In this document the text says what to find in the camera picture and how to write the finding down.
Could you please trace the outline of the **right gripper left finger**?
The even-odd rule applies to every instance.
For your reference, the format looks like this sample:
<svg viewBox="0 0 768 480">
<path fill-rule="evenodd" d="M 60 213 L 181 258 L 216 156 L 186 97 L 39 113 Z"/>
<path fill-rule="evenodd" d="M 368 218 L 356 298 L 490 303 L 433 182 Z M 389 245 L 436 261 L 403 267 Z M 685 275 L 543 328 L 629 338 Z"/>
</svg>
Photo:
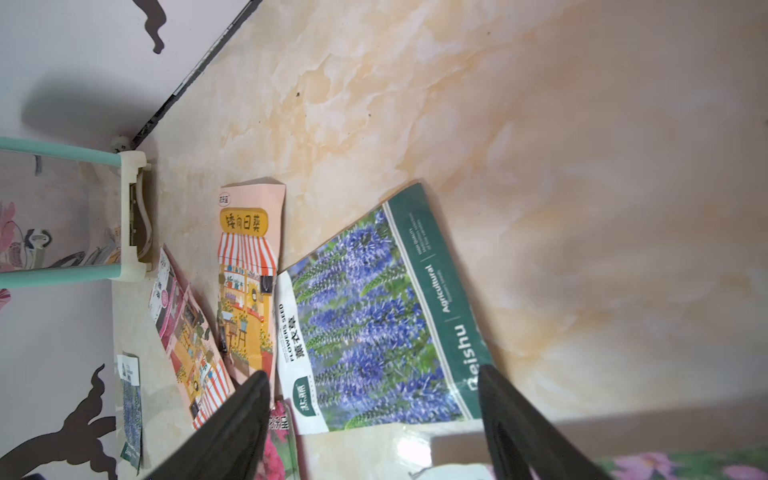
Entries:
<svg viewBox="0 0 768 480">
<path fill-rule="evenodd" d="M 268 433 L 270 386 L 265 372 L 248 378 L 149 479 L 253 479 Z"/>
</svg>

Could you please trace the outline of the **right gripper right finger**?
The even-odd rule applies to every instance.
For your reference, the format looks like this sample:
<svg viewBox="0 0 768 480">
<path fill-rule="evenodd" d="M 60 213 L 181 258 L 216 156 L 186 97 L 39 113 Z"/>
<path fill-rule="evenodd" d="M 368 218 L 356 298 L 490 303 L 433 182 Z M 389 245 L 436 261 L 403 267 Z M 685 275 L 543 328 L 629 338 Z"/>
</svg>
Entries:
<svg viewBox="0 0 768 480">
<path fill-rule="evenodd" d="M 478 376 L 483 426 L 498 479 L 608 479 L 492 365 Z"/>
</svg>

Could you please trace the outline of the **sunflower shop packet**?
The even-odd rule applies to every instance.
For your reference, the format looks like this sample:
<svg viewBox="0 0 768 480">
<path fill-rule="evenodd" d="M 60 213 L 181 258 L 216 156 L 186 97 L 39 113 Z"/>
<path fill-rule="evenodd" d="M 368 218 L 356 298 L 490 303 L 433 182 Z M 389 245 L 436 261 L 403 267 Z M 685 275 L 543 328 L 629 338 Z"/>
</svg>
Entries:
<svg viewBox="0 0 768 480">
<path fill-rule="evenodd" d="M 166 249 L 159 253 L 148 308 L 192 426 L 199 429 L 234 394 L 235 387 L 213 330 Z"/>
<path fill-rule="evenodd" d="M 276 368 L 275 290 L 280 270 L 286 186 L 260 178 L 218 194 L 220 349 L 233 381 Z"/>
</svg>

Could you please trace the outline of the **lavender packet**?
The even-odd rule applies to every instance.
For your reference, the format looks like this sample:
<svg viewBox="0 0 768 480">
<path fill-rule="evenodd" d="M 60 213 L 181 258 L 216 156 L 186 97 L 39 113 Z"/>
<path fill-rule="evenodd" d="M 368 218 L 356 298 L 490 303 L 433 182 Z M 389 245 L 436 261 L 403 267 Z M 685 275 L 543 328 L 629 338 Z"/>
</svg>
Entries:
<svg viewBox="0 0 768 480">
<path fill-rule="evenodd" d="M 117 372 L 122 384 L 123 431 L 125 442 L 121 458 L 139 474 L 143 458 L 143 415 L 140 388 L 139 359 L 120 354 L 116 356 Z"/>
<path fill-rule="evenodd" d="M 301 435 L 481 415 L 492 356 L 420 183 L 284 270 L 276 318 Z"/>
</svg>

